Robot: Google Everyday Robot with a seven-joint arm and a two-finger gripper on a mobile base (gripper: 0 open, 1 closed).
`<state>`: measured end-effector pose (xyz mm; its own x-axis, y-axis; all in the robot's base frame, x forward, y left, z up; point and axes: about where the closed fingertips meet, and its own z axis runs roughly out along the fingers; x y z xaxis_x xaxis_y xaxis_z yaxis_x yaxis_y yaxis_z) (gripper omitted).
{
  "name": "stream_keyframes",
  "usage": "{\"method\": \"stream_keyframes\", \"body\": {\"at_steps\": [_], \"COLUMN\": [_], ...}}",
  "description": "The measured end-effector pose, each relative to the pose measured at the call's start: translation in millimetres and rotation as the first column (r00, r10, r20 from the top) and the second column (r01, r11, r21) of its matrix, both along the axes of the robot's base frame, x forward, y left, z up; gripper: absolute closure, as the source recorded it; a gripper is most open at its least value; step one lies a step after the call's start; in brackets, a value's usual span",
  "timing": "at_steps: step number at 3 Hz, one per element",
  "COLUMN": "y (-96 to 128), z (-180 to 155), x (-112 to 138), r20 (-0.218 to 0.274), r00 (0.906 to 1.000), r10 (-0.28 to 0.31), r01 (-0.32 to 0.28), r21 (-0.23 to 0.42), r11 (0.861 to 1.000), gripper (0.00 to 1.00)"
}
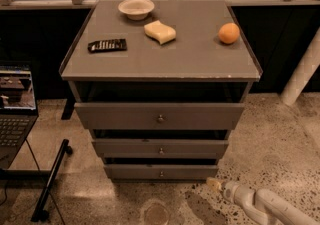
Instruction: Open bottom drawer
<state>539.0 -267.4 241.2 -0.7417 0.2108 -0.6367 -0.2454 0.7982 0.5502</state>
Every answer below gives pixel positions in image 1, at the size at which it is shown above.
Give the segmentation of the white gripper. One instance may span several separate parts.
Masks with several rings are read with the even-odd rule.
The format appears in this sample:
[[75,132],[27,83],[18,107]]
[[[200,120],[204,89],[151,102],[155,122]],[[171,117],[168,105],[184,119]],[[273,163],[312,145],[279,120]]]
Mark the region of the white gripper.
[[206,184],[215,192],[221,192],[223,198],[234,204],[235,203],[235,195],[236,190],[240,187],[240,184],[234,181],[227,181],[221,183],[218,179],[213,177],[208,177],[206,179]]

